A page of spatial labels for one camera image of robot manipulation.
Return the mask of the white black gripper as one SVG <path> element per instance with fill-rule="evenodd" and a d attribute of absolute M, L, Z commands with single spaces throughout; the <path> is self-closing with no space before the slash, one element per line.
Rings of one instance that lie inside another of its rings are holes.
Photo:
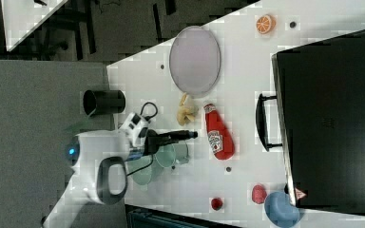
<path fill-rule="evenodd" d="M 138 113 L 131 112 L 120 130 L 126 134 L 129 141 L 130 156 L 149 156 L 157 152 L 158 148 L 155 144 L 157 133 L 148 128 L 148 121 Z M 170 131 L 159 135 L 162 142 L 179 142 L 197 137 L 197 131 L 189 130 Z"/>

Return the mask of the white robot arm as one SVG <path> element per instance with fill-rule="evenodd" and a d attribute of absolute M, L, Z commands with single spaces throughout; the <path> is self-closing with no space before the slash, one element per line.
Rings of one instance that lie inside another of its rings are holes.
<path fill-rule="evenodd" d="M 81 209 L 88 203 L 112 205 L 125 196 L 122 189 L 110 190 L 109 170 L 119 165 L 122 175 L 117 180 L 128 186 L 125 164 L 143 156 L 154 155 L 160 147 L 198 137 L 196 131 L 177 130 L 157 133 L 149 121 L 138 113 L 130 113 L 115 130 L 95 130 L 75 135 L 66 150 L 73 174 L 66 189 L 42 222 L 42 228 L 70 228 Z"/>

